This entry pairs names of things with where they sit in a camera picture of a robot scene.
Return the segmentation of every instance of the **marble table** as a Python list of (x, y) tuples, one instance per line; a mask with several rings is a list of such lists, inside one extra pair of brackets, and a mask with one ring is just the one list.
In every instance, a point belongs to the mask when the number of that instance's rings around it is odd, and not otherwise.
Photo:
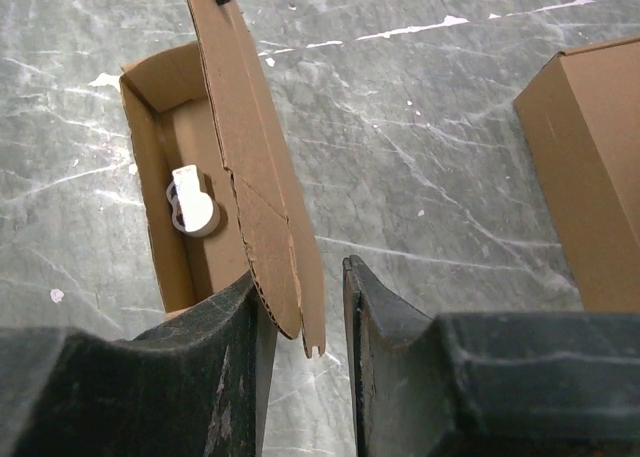
[[(341, 260), (428, 314), (579, 310), (512, 101), (640, 0), (238, 0), (328, 280), (328, 346), (281, 339), (264, 455), (354, 455)], [(0, 325), (163, 318), (119, 66), (194, 39), (184, 0), (0, 0)]]

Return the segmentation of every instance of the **white plastic item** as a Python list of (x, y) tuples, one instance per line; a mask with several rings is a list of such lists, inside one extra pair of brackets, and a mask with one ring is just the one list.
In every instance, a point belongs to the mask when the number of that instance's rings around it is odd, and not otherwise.
[(202, 174), (195, 165), (187, 165), (174, 170), (172, 175), (167, 199), (171, 204), (173, 226), (190, 237), (209, 235), (220, 223), (220, 209), (202, 191)]

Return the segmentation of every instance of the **cardboard box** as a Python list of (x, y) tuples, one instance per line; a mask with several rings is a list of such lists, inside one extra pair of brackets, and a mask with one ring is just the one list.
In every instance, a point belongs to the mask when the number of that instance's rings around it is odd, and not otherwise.
[[(323, 265), (255, 45), (235, 1), (188, 0), (198, 42), (125, 66), (154, 265), (168, 312), (250, 269), (262, 301), (307, 356), (325, 348)], [(209, 237), (183, 236), (165, 196), (171, 170), (196, 164), (223, 210)]]
[(640, 311), (640, 38), (560, 52), (515, 106), (585, 308)]

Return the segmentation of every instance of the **gray marble surface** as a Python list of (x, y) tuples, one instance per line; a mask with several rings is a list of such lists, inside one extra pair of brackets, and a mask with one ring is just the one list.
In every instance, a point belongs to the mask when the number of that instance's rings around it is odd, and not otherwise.
[[(640, 33), (640, 0), (239, 2), (329, 289), (327, 354), (279, 341), (264, 455), (351, 456), (346, 255), (429, 314), (581, 308), (512, 101), (555, 51)], [(119, 94), (98, 77), (192, 40), (185, 2), (0, 14), (0, 325), (133, 337), (162, 304)]]

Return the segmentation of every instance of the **open cardboard box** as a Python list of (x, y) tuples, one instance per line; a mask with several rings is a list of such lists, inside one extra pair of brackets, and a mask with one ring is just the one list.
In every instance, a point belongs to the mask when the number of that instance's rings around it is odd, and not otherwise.
[(585, 308), (640, 311), (640, 37), (560, 52), (515, 106)]
[[(325, 348), (323, 265), (255, 45), (235, 1), (188, 0), (198, 42), (120, 79), (165, 308), (188, 308), (248, 269), (273, 322)], [(211, 236), (172, 225), (171, 170), (195, 164), (222, 209)]]

